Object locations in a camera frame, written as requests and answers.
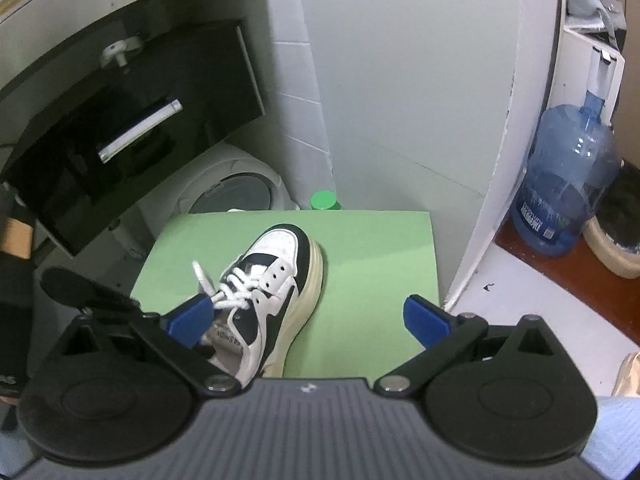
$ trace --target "green mat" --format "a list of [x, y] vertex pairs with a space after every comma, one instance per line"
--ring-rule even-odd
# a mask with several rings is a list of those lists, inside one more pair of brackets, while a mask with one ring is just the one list
[[133, 289], [143, 310], [165, 314], [196, 292], [191, 261], [217, 279], [278, 223], [299, 225], [322, 247], [323, 292], [294, 341], [286, 377], [366, 377], [422, 350], [402, 322], [420, 294], [438, 304], [430, 216], [415, 211], [257, 211], [184, 215], [162, 231]]

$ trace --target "shoe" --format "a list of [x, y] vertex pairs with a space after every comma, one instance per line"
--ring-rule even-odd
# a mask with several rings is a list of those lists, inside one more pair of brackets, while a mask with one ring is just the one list
[[287, 352], [316, 308], [322, 289], [322, 253], [290, 224], [267, 229], [220, 277], [220, 288], [198, 262], [198, 288], [209, 294], [214, 321], [202, 343], [210, 362], [240, 381], [282, 377]]

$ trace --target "water bottle neck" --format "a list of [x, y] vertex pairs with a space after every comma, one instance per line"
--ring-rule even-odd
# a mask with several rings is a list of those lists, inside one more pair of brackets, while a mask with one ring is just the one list
[[596, 97], [587, 90], [584, 96], [584, 104], [580, 108], [580, 113], [587, 115], [590, 119], [596, 119], [600, 122], [600, 114], [604, 108], [604, 99]]

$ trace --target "green lid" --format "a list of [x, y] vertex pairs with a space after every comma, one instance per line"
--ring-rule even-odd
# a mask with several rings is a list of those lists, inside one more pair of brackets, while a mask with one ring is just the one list
[[311, 197], [311, 209], [342, 209], [333, 191], [318, 191]]

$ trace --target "water bottle label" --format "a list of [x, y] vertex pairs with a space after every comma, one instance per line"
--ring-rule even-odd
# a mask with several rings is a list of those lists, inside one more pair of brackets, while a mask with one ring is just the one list
[[572, 220], [553, 209], [535, 190], [522, 187], [516, 199], [516, 210], [537, 238], [555, 244]]

